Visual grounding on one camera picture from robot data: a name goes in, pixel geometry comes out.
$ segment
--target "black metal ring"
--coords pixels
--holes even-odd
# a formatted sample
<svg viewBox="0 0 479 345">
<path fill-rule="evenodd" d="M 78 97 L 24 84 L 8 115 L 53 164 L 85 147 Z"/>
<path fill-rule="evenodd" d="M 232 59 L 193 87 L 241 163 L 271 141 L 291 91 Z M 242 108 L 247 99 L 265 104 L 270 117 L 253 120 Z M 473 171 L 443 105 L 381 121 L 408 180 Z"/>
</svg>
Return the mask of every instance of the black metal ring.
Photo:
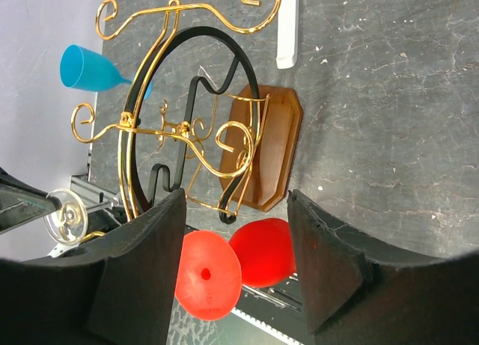
<svg viewBox="0 0 479 345">
<path fill-rule="evenodd" d="M 185 119 L 188 122 L 192 121 L 192 113 L 193 113 L 193 107 L 195 103 L 195 93 L 196 93 L 196 88 L 198 86 L 198 83 L 201 82 L 201 84 L 207 89 L 207 91 L 211 94 L 223 94 L 229 87 L 233 76 L 235 74 L 235 71 L 237 69 L 238 63 L 240 63 L 246 73 L 246 77 L 248 78 L 248 83 L 251 88 L 251 96 L 252 98 L 259 99 L 260 98 L 260 92 L 259 92 L 259 87 L 257 84 L 256 80 L 256 75 L 254 74 L 253 67 L 251 65 L 251 62 L 248 60 L 248 57 L 244 53 L 244 51 L 241 49 L 240 45 L 236 43 L 233 38 L 231 38 L 229 35 L 224 33 L 223 31 L 220 31 L 216 28 L 212 27 L 207 27 L 207 26 L 199 26 L 199 27 L 190 27 L 190 28 L 185 28 L 174 36 L 173 40 L 171 43 L 167 46 L 165 52 L 163 53 L 162 57 L 159 59 L 158 64 L 155 66 L 155 69 L 153 73 L 151 74 L 150 78 L 147 80 L 148 83 L 151 82 L 151 79 L 155 75 L 156 71 L 159 68 L 159 65 L 165 60 L 165 58 L 173 52 L 180 44 L 186 42 L 187 40 L 190 40 L 194 37 L 199 37 L 199 36 L 208 36 L 217 39 L 218 41 L 222 42 L 224 45 L 226 45 L 227 48 L 229 48 L 230 51 L 234 54 L 234 59 L 233 62 L 231 63 L 230 69 L 228 71 L 228 75 L 225 78 L 225 81 L 223 85 L 218 89 L 217 91 L 211 87 L 210 83 L 204 78 L 204 77 L 194 77 L 191 82 L 190 82 L 190 88 L 189 88 L 189 95 L 188 95 L 188 100 L 186 104 L 186 111 L 185 111 Z M 160 44 L 150 55 L 150 57 L 146 60 L 144 63 L 143 67 L 139 70 L 139 75 L 137 79 L 133 82 L 132 87 L 129 90 L 128 97 L 126 99 L 126 105 L 124 108 L 125 112 L 133 112 L 135 108 L 135 103 L 138 98 L 138 94 L 140 91 L 141 84 L 143 80 L 146 77 L 147 71 L 150 68 L 150 65 L 153 62 L 153 59 L 156 57 L 158 54 L 158 51 L 161 49 L 163 43 Z M 254 113 L 253 114 L 253 124 L 256 124 L 257 122 L 257 115 Z M 136 123 L 134 124 L 134 127 L 137 127 L 139 125 L 139 119 L 137 119 Z M 143 189 L 140 184 L 140 180 L 138 177 L 138 169 L 136 167 L 136 135 L 133 133 L 132 134 L 132 152 L 131 154 L 126 154 L 126 145 L 127 145 L 127 137 L 122 138 L 122 152 L 123 152 L 123 159 L 126 159 L 126 156 L 131 156 L 131 167 L 132 167 L 132 190 L 133 194 L 136 198 L 137 204 L 138 204 L 138 209 L 140 213 L 144 213 L 147 210 L 149 210 L 152 206 L 153 199 L 154 199 L 154 194 L 148 194 L 148 198 L 145 196 Z M 177 160 L 177 171 L 175 173 L 175 181 L 174 185 L 170 186 L 169 182 L 169 168 L 166 165 L 155 165 L 151 171 L 151 176 L 150 176 L 150 181 L 153 181 L 154 186 L 156 186 L 156 178 L 159 175 L 159 171 L 163 170 L 163 188 L 171 192 L 172 190 L 175 190 L 180 187 L 181 181 L 183 179 L 183 168 L 184 168 L 184 163 L 185 163 L 185 158 L 186 158 L 186 143 L 185 142 L 180 142 L 180 149 L 178 152 L 178 160 Z M 234 178 L 233 181 L 230 183 L 230 185 L 226 188 L 224 192 L 224 196 L 220 199 L 219 201 L 219 208 L 225 210 L 226 206 L 228 205 L 228 201 L 230 198 L 233 196 L 234 191 L 238 187 L 238 185 L 241 183 L 241 180 L 246 174 L 239 175 L 238 177 Z M 226 224 L 232 224 L 236 221 L 236 216 L 228 216 L 226 213 L 223 213 L 219 211 L 219 218 L 223 223 Z"/>
</svg>

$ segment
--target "marble countertop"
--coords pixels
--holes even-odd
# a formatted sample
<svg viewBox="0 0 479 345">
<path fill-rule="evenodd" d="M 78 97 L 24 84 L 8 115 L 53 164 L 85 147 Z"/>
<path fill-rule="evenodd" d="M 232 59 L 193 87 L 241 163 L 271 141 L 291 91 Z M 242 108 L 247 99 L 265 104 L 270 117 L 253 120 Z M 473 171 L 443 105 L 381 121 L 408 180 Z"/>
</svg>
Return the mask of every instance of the marble countertop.
<svg viewBox="0 0 479 345">
<path fill-rule="evenodd" d="M 117 1 L 118 16 L 107 33 L 131 13 L 168 2 Z M 240 0 L 181 0 L 213 4 L 241 25 L 269 14 L 273 0 L 262 1 L 263 7 L 248 7 Z M 276 22 L 256 34 L 232 34 L 200 10 L 183 12 L 180 28 L 211 25 L 226 31 L 250 57 L 259 83 L 296 90 L 304 118 L 291 189 L 386 242 L 447 257 L 479 246 L 478 8 L 479 0 L 300 0 L 299 57 L 289 70 L 275 65 Z M 104 55 L 122 74 L 134 74 L 162 22 L 160 15 L 138 18 L 105 41 Z M 221 84 L 231 59 L 214 40 L 182 45 L 153 79 L 142 126 L 159 125 L 164 99 L 170 120 L 182 120 L 189 80 L 201 74 Z M 244 85 L 239 73 L 231 93 Z M 118 121 L 127 91 L 120 86 L 99 94 L 96 132 Z M 195 116 L 206 124 L 212 104 L 209 94 L 198 92 Z M 219 103 L 217 124 L 227 120 L 230 104 Z M 117 140 L 110 132 L 92 150 L 92 180 L 112 190 L 118 188 Z M 137 140 L 144 186 L 155 162 L 174 164 L 177 144 L 167 140 L 162 149 L 157 144 L 146 136 Z M 206 151 L 219 157 L 212 145 Z M 187 163 L 186 181 L 196 165 Z M 195 192 L 215 203 L 219 181 L 205 172 Z M 251 220 L 287 218 L 285 201 L 269 214 L 247 207 L 239 214 L 235 224 L 224 225 L 216 212 L 191 204 L 188 222 L 229 237 Z"/>
</svg>

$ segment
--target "wooden base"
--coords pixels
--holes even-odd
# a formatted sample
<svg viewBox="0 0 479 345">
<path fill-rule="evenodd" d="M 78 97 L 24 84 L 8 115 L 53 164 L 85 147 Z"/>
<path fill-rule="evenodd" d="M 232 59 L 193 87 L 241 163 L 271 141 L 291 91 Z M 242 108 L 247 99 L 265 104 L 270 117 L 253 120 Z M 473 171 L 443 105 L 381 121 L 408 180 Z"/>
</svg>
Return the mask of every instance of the wooden base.
<svg viewBox="0 0 479 345">
<path fill-rule="evenodd" d="M 270 211 L 286 195 L 302 121 L 302 108 L 293 89 L 260 85 L 261 97 L 264 98 L 267 94 L 271 94 L 271 98 L 263 137 L 253 159 L 253 172 L 242 200 L 248 207 L 263 212 Z M 249 86 L 246 86 L 239 96 L 251 97 Z M 248 103 L 234 100 L 229 120 L 248 124 Z M 227 130 L 225 143 L 234 147 L 235 151 L 233 153 L 223 151 L 219 166 L 221 172 L 229 173 L 236 170 L 237 157 L 243 149 L 242 138 L 240 129 L 231 127 Z M 229 182 L 229 179 L 220 178 L 223 189 Z M 234 193 L 234 201 L 238 201 L 243 187 L 244 185 L 240 184 Z"/>
</svg>

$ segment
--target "red object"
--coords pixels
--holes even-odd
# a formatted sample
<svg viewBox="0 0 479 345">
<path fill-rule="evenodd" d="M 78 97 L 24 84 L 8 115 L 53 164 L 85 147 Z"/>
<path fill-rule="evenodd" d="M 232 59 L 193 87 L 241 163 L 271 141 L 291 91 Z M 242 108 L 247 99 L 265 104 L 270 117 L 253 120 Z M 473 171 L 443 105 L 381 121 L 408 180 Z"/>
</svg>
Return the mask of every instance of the red object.
<svg viewBox="0 0 479 345">
<path fill-rule="evenodd" d="M 198 319 L 218 320 L 240 294 L 240 262 L 228 242 L 207 230 L 185 235 L 174 291 L 181 306 Z"/>
<path fill-rule="evenodd" d="M 233 234 L 230 245 L 241 264 L 244 285 L 271 287 L 296 271 L 290 227 L 282 219 L 249 223 Z"/>
</svg>

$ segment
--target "gold scroll ornament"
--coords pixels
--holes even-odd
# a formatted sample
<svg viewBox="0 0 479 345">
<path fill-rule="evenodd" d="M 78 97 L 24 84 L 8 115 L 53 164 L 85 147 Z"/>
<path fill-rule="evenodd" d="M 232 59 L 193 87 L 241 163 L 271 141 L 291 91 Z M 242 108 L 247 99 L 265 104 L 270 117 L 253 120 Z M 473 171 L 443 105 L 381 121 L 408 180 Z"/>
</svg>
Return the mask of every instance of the gold scroll ornament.
<svg viewBox="0 0 479 345">
<path fill-rule="evenodd" d="M 260 6 L 260 2 L 258 0 L 241 0 L 243 4 L 251 5 L 251 6 Z M 189 192 L 192 188 L 193 183 L 196 180 L 196 177 L 198 176 L 198 172 L 200 171 L 201 167 L 204 166 L 210 173 L 217 177 L 221 178 L 235 178 L 238 177 L 241 174 L 244 174 L 245 172 L 248 172 L 246 175 L 246 179 L 244 182 L 244 188 L 242 190 L 242 194 L 244 193 L 244 190 L 246 188 L 246 185 L 248 184 L 248 180 L 251 176 L 251 166 L 252 166 L 252 160 L 254 157 L 254 152 L 256 151 L 256 148 L 259 144 L 260 136 L 262 133 L 263 125 L 264 125 L 264 118 L 266 117 L 266 108 L 267 108 L 267 103 L 269 100 L 269 96 L 266 96 L 264 99 L 251 99 L 251 98 L 240 98 L 241 100 L 244 100 L 249 103 L 250 105 L 250 124 L 246 126 L 245 124 L 242 124 L 240 122 L 236 121 L 228 121 L 224 124 L 222 124 L 217 133 L 216 133 L 216 144 L 223 150 L 226 150 L 227 152 L 233 152 L 234 149 L 232 147 L 227 146 L 226 144 L 221 142 L 221 137 L 223 132 L 229 128 L 229 127 L 236 127 L 241 129 L 244 132 L 244 137 L 243 137 L 243 144 L 245 149 L 240 152 L 240 157 L 238 158 L 237 161 L 237 169 L 234 172 L 231 173 L 222 173 L 215 169 L 204 157 L 204 147 L 203 147 L 203 141 L 205 141 L 210 135 L 213 130 L 213 123 L 214 123 L 214 117 L 216 113 L 216 104 L 218 102 L 217 97 L 215 97 L 215 104 L 213 106 L 213 119 L 211 123 L 210 130 L 208 131 L 207 135 L 204 137 L 199 137 L 196 135 L 195 131 L 195 125 L 197 123 L 200 124 L 200 127 L 204 129 L 204 123 L 200 118 L 196 118 L 192 121 L 192 124 L 189 124 L 188 122 L 181 122 L 181 123 L 169 123 L 165 120 L 165 115 L 166 111 L 168 109 L 168 104 L 165 103 L 165 107 L 162 107 L 160 109 L 160 115 L 162 117 L 162 128 L 161 129 L 143 129 L 143 128 L 138 128 L 135 127 L 136 121 L 138 119 L 138 115 L 141 109 L 141 103 L 144 98 L 145 91 L 147 89 L 147 79 L 150 79 L 150 77 L 153 75 L 154 70 L 156 65 L 158 64 L 160 58 L 162 57 L 163 53 L 166 50 L 166 47 L 171 43 L 173 40 L 177 29 L 178 29 L 178 23 L 180 21 L 180 13 L 183 10 L 209 10 L 211 13 L 213 13 L 226 27 L 228 27 L 231 31 L 235 31 L 240 34 L 251 34 L 255 33 L 262 28 L 266 27 L 268 24 L 271 23 L 271 21 L 275 18 L 276 14 L 278 13 L 279 5 L 280 5 L 281 0 L 275 0 L 275 4 L 271 10 L 271 13 L 268 15 L 268 17 L 262 21 L 259 25 L 250 27 L 250 28 L 241 28 L 233 25 L 230 23 L 216 8 L 211 6 L 210 4 L 204 4 L 204 3 L 197 3 L 197 4 L 181 4 L 179 0 L 170 0 L 168 2 L 168 6 L 166 7 L 158 7 L 158 8 L 150 8 L 147 10 L 140 10 L 134 14 L 132 14 L 128 19 L 112 34 L 106 35 L 102 33 L 100 29 L 100 16 L 103 12 L 103 9 L 107 5 L 111 5 L 113 7 L 113 12 L 106 16 L 104 18 L 105 22 L 108 22 L 109 20 L 114 19 L 117 14 L 118 14 L 118 4 L 115 0 L 105 0 L 103 3 L 99 6 L 98 11 L 97 11 L 97 16 L 95 19 L 96 22 L 96 28 L 97 28 L 97 33 L 98 35 L 104 39 L 104 40 L 112 40 L 115 37 L 117 37 L 124 29 L 125 27 L 132 22 L 136 17 L 146 15 L 146 14 L 153 14 L 153 13 L 164 13 L 165 14 L 165 20 L 163 23 L 163 29 L 160 32 L 160 35 L 156 39 L 155 43 L 151 46 L 150 50 L 147 52 L 145 57 L 143 58 L 143 61 L 140 64 L 140 67 L 138 68 L 138 71 L 135 75 L 135 78 L 133 80 L 133 83 L 135 83 L 136 79 L 138 78 L 139 75 L 139 70 L 145 65 L 147 59 L 152 55 L 154 50 L 160 45 L 160 43 L 163 41 L 165 38 L 166 32 L 168 30 L 168 24 L 169 24 L 169 19 L 170 19 L 170 14 L 174 13 L 174 21 L 173 21 L 173 28 L 171 30 L 171 33 L 168 35 L 166 38 L 165 42 L 161 46 L 159 52 L 157 52 L 155 58 L 153 59 L 153 62 L 151 63 L 150 67 L 147 70 L 146 76 L 143 79 L 143 82 L 141 83 L 140 91 L 138 94 L 138 97 L 135 102 L 135 107 L 133 109 L 133 113 L 130 112 L 122 112 L 120 116 L 120 121 L 115 124 L 110 124 L 104 129 L 102 129 L 98 134 L 96 134 L 93 138 L 85 139 L 81 138 L 76 130 L 76 116 L 81 108 L 87 108 L 88 111 L 90 112 L 90 117 L 87 120 L 82 120 L 80 123 L 81 124 L 90 124 L 93 123 L 95 120 L 95 112 L 93 107 L 88 104 L 88 103 L 82 103 L 79 104 L 75 110 L 73 111 L 72 114 L 72 119 L 71 119 L 71 127 L 73 134 L 75 135 L 76 139 L 78 139 L 82 143 L 92 143 L 99 138 L 101 138 L 102 135 L 104 135 L 107 131 L 110 129 L 118 129 L 119 136 L 118 136 L 118 181 L 120 185 L 120 192 L 121 192 L 121 198 L 123 201 L 123 205 L 125 206 L 126 210 L 126 215 L 129 220 L 136 218 L 139 216 L 139 210 L 138 210 L 138 205 L 135 199 L 135 196 L 133 194 L 133 187 L 132 187 L 132 177 L 131 177 L 131 171 L 132 171 L 132 164 L 131 164 L 131 157 L 127 157 L 126 159 L 126 169 L 123 169 L 123 154 L 121 151 L 121 144 L 122 144 L 122 138 L 126 135 L 128 137 L 127 143 L 126 143 L 126 154 L 131 154 L 132 151 L 132 134 L 149 134 L 149 135 L 155 135 L 160 144 L 159 146 L 161 147 L 165 137 L 173 138 L 173 139 L 178 139 L 180 141 L 184 141 L 188 144 L 188 148 L 191 148 L 192 154 L 187 155 L 187 158 L 192 158 L 193 156 L 196 156 L 200 164 L 195 172 L 195 175 L 192 178 L 192 181 L 189 184 L 188 189 L 186 190 L 186 196 L 190 200 L 202 204 L 206 207 L 220 210 L 219 207 L 214 207 L 209 204 L 205 204 L 197 199 L 192 198 L 189 196 Z M 260 102 L 265 102 L 265 109 L 263 112 L 263 117 L 260 120 Z M 253 108 L 253 103 L 257 104 L 257 109 L 254 110 Z M 253 112 L 257 112 L 257 119 L 258 122 L 257 124 L 253 125 L 252 124 L 252 116 Z M 257 138 L 253 139 L 253 126 L 256 128 L 256 134 Z M 236 215 L 238 213 L 238 209 L 240 208 L 241 205 L 241 198 L 242 194 L 240 197 L 240 200 L 238 202 L 237 208 L 234 212 L 228 211 L 228 208 L 226 210 L 220 210 L 224 213 L 227 213 L 229 215 Z"/>
</svg>

